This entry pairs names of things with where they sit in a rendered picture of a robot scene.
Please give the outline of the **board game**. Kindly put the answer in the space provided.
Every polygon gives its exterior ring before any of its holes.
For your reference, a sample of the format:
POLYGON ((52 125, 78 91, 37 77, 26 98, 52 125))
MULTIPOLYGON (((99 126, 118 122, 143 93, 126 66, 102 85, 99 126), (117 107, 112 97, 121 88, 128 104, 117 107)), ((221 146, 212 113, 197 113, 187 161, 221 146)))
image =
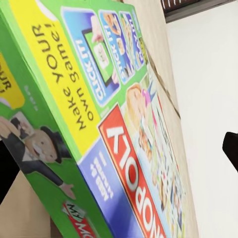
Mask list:
POLYGON ((134 5, 0 0, 0 139, 64 238, 185 238, 134 5))

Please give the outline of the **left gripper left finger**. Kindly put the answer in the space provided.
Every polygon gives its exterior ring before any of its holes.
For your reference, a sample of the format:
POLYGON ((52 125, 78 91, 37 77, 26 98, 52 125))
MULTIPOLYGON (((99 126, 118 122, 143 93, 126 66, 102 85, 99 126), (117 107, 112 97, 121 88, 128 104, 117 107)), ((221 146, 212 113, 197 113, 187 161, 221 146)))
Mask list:
POLYGON ((0 204, 20 171, 13 156, 0 139, 0 204))

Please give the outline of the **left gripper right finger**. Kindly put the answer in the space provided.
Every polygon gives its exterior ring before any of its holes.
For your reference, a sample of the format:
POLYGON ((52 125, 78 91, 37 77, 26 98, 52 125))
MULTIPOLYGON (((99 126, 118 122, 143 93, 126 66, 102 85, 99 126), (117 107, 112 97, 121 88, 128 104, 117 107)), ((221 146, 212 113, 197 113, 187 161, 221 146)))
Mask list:
POLYGON ((238 172, 238 133, 227 132, 222 149, 238 172))

